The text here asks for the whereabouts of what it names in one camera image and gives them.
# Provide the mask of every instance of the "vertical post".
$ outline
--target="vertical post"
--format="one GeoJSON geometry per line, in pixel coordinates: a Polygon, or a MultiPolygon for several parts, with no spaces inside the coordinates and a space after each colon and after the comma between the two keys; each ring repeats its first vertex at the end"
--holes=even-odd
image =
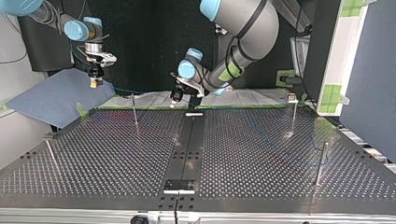
{"type": "Polygon", "coordinates": [[[52,147],[50,146],[50,140],[46,140],[46,144],[49,149],[50,156],[52,157],[53,160],[55,160],[55,155],[53,154],[52,147]]]}
{"type": "Polygon", "coordinates": [[[134,94],[131,95],[132,107],[134,108],[134,124],[138,125],[137,115],[136,115],[136,101],[134,100],[134,94]]]}
{"type": "Polygon", "coordinates": [[[319,164],[318,164],[318,172],[317,172],[317,176],[315,178],[315,186],[320,186],[320,179],[321,179],[321,175],[323,172],[323,166],[324,166],[324,162],[326,161],[326,156],[327,156],[327,151],[329,150],[329,143],[325,142],[323,144],[323,149],[321,150],[321,154],[320,154],[320,160],[319,160],[319,164]]]}
{"type": "Polygon", "coordinates": [[[297,103],[294,104],[294,114],[293,114],[293,122],[296,120],[296,114],[297,114],[297,103]]]}

